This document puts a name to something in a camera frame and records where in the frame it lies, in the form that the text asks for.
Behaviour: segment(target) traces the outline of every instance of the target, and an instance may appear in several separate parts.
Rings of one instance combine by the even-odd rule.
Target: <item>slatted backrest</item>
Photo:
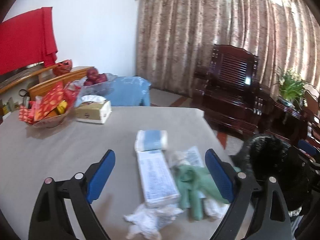
[[[231,45],[215,45],[209,72],[212,85],[246,91],[255,78],[258,58]]]

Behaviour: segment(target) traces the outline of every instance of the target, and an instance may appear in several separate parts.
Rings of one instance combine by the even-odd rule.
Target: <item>gray tablecloth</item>
[[[70,179],[112,149],[116,153],[115,168],[92,208],[111,239],[125,239],[131,224],[123,215],[131,214],[144,201],[133,148],[135,137],[138,130],[148,129],[168,131],[167,154],[197,146],[202,158],[207,149],[213,148],[222,161],[230,161],[198,109],[113,107],[104,125],[67,120],[44,130],[19,121],[18,112],[11,114],[0,125],[0,208],[17,235],[28,239],[31,214],[45,178]],[[76,236],[85,239],[69,200],[66,206]],[[210,219],[193,221],[185,212],[160,233],[166,240],[205,240],[219,223]]]

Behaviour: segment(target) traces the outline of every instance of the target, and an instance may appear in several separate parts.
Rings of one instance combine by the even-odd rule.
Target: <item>green plant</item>
[[[291,69],[284,72],[279,68],[279,73],[277,73],[277,79],[279,84],[280,96],[290,102],[297,100],[304,93],[305,81],[303,81],[297,73]]]

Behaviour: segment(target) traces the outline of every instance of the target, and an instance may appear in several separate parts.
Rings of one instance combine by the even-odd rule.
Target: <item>plant pot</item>
[[[278,96],[278,101],[281,102],[284,106],[293,107],[293,103],[284,99],[282,96]]]

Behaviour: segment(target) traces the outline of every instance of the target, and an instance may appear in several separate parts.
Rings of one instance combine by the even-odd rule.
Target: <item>white wall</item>
[[[4,20],[52,6],[58,61],[95,66],[100,73],[135,74],[135,0],[17,0]]]

